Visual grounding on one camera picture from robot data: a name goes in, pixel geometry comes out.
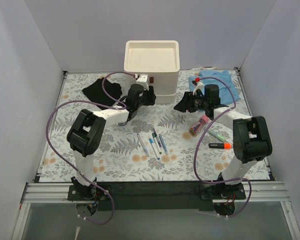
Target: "orange cap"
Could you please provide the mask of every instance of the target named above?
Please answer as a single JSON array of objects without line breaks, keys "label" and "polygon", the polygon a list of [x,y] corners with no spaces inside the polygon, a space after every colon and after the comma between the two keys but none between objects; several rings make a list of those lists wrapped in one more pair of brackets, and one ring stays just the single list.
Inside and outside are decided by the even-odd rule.
[{"label": "orange cap", "polygon": [[224,148],[225,149],[232,149],[231,143],[224,143]]}]

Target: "pink cap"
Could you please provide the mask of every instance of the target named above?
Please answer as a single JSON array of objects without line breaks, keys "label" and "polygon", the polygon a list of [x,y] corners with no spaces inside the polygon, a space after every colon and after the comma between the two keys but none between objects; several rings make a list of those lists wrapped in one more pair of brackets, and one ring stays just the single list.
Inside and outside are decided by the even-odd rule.
[{"label": "pink cap", "polygon": [[202,117],[200,117],[200,119],[203,119],[203,121],[205,121],[206,123],[209,122],[209,118],[206,115],[203,115]]}]

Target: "floral tablecloth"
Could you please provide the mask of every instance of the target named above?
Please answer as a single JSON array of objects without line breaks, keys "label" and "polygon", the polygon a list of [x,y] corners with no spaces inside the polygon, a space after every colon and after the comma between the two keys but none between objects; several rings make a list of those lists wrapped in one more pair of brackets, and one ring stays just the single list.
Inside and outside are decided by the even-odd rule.
[{"label": "floral tablecloth", "polygon": [[[239,93],[240,100],[236,110],[249,114],[248,108],[235,71],[229,71],[233,83]],[[193,70],[180,71],[175,103],[178,103],[184,91],[189,90],[188,77],[198,74]],[[88,100],[82,89],[106,73],[69,74],[65,79],[59,104],[70,100]],[[125,76],[115,74],[109,79],[121,84],[126,94]],[[189,126],[197,121],[202,113],[181,113],[173,109],[175,104],[156,104],[142,106],[125,126],[114,125],[104,130],[101,144],[94,154],[94,172],[98,182],[123,181],[191,181],[196,180],[193,170],[194,152],[200,136],[193,137],[188,132]],[[51,133],[51,142],[56,149],[72,163],[74,154],[66,140],[67,133],[82,109],[97,111],[98,108],[86,103],[72,103],[60,109],[57,113]],[[152,125],[161,133],[168,155],[161,155],[157,160],[148,141],[151,138]],[[214,131],[219,132],[232,143],[232,130],[215,123]],[[138,142],[140,134],[150,152],[146,157]],[[208,148],[208,143],[219,142],[211,135],[205,136],[199,148],[197,157],[198,174],[206,180],[217,179],[218,174],[230,163],[234,152],[232,149]],[[48,148],[42,163],[40,182],[70,182],[75,171]],[[246,174],[252,180],[268,180],[269,174],[264,161],[258,162]]]}]

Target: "storage box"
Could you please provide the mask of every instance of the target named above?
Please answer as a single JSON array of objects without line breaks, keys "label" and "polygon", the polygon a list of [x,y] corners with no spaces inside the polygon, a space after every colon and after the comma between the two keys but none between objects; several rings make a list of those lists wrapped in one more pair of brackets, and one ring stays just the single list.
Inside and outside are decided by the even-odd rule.
[{"label": "storage box", "polygon": [[[177,41],[128,41],[125,45],[124,70],[148,74],[156,95],[156,104],[173,104],[180,71]],[[129,88],[136,80],[127,76]]]}]

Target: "blue cloth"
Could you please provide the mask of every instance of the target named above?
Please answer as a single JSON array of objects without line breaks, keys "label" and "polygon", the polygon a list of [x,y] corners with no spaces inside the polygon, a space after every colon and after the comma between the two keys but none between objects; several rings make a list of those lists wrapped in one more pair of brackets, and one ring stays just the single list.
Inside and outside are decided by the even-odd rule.
[{"label": "blue cloth", "polygon": [[[199,76],[189,77],[188,80],[189,80],[190,91],[193,91],[195,89],[195,86],[193,85],[192,81],[198,77],[199,78],[215,77],[217,79],[224,81],[225,84],[227,84],[228,87],[231,89],[235,101],[237,102],[238,100],[240,100],[238,91],[237,91],[234,83],[232,82],[231,75],[229,74],[229,72],[227,70],[224,70],[224,71],[205,70],[205,71],[199,72]],[[221,98],[221,104],[228,105],[228,104],[232,104],[234,102],[227,87],[225,85],[223,85],[221,82],[219,82],[218,80],[208,78],[208,79],[203,79],[201,81],[203,82],[204,85],[216,84],[219,86],[219,97]]]}]

